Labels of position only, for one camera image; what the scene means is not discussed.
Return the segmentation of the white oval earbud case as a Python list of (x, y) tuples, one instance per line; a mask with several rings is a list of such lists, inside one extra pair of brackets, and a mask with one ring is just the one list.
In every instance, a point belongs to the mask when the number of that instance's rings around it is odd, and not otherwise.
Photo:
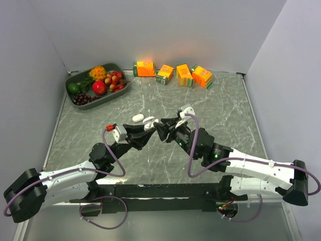
[(132, 117), (132, 121), (134, 122), (134, 123), (138, 123), (138, 122), (141, 122), (141, 121), (143, 121), (144, 120), (144, 115), (143, 114), (136, 114), (136, 115), (134, 115), (133, 117)]

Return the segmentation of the white square charging case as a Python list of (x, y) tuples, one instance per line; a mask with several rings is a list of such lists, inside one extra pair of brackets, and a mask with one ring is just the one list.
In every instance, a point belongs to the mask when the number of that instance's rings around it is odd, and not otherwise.
[(158, 122), (159, 122), (158, 118), (155, 118), (154, 116), (149, 116), (142, 121), (142, 124), (144, 125), (143, 128), (145, 131), (148, 131), (154, 128), (154, 123), (158, 123)]

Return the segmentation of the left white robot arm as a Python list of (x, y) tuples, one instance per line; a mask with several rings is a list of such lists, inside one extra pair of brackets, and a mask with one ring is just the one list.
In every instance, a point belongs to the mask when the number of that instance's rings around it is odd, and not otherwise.
[(142, 150), (155, 132), (148, 125), (108, 125), (102, 131), (102, 142), (95, 144), (89, 159), (78, 165), (50, 171), (26, 170), (4, 192), (4, 216), (20, 223), (35, 216), (41, 209), (60, 202), (81, 199), (95, 201), (99, 196), (97, 180), (113, 173), (114, 164), (126, 171), (120, 158), (130, 149)]

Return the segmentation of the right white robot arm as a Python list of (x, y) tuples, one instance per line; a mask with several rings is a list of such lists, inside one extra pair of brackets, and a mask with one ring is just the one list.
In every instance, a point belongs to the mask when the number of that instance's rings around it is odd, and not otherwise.
[(206, 171), (222, 172), (223, 185), (219, 194), (225, 200), (249, 194), (281, 196), (283, 201), (296, 205), (308, 204), (308, 176), (303, 161), (280, 163), (247, 155), (220, 145), (204, 128), (196, 116), (195, 130), (176, 118), (155, 123), (161, 141), (175, 141), (188, 155), (187, 174), (196, 178)]

